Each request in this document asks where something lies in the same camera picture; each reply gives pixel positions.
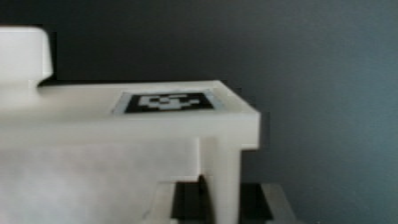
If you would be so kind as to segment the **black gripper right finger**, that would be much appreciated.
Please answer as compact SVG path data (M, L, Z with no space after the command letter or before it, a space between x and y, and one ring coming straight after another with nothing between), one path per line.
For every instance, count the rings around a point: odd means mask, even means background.
M280 184L244 183L240 224L296 224L297 216Z

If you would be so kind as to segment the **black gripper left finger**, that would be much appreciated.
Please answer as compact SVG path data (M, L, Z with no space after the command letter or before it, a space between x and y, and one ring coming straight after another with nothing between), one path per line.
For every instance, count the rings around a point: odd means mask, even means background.
M176 183L171 218L178 224L207 223L207 196L205 177L196 182Z

